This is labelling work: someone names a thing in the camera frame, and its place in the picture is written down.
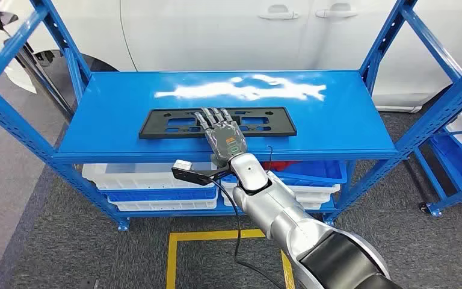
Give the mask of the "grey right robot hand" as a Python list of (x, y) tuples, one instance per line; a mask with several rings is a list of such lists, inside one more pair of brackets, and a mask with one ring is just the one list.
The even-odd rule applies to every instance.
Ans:
[(245, 137), (236, 121), (225, 108), (201, 108), (194, 115), (205, 132), (205, 137), (213, 151), (212, 162), (224, 167), (235, 156), (247, 152)]

